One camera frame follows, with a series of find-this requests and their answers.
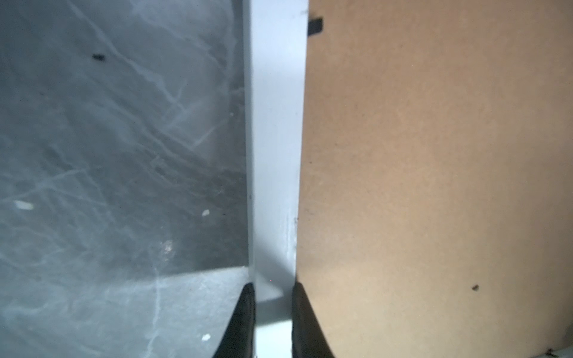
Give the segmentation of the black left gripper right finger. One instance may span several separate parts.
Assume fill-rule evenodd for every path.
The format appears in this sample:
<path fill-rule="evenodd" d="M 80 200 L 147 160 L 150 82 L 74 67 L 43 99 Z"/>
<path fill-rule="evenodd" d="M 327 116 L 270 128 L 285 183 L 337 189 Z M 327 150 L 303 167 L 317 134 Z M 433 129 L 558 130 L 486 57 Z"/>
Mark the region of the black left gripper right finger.
<path fill-rule="evenodd" d="M 304 286 L 298 281 L 292 290 L 292 356 L 334 358 Z"/>

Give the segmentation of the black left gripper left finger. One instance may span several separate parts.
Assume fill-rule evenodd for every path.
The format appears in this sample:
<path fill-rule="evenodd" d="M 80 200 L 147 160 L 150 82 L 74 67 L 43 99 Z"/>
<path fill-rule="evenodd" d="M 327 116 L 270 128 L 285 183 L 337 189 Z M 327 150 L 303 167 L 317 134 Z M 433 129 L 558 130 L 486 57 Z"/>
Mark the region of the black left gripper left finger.
<path fill-rule="evenodd" d="M 255 332 L 255 288 L 247 283 L 213 358 L 253 358 Z"/>

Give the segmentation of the white picture frame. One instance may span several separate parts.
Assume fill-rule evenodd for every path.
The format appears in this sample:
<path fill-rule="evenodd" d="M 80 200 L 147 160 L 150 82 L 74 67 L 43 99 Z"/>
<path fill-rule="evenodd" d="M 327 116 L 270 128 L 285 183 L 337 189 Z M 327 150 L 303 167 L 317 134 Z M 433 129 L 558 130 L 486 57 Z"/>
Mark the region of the white picture frame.
<path fill-rule="evenodd" d="M 309 4 L 246 1 L 243 19 L 254 355 L 290 357 Z"/>

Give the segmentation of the brown backing board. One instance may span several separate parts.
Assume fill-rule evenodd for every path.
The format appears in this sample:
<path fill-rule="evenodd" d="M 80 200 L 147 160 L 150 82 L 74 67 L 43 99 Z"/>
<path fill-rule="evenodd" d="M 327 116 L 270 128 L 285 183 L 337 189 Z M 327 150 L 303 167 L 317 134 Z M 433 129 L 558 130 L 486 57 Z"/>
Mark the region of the brown backing board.
<path fill-rule="evenodd" d="M 572 3 L 312 1 L 298 278 L 337 357 L 572 344 Z"/>

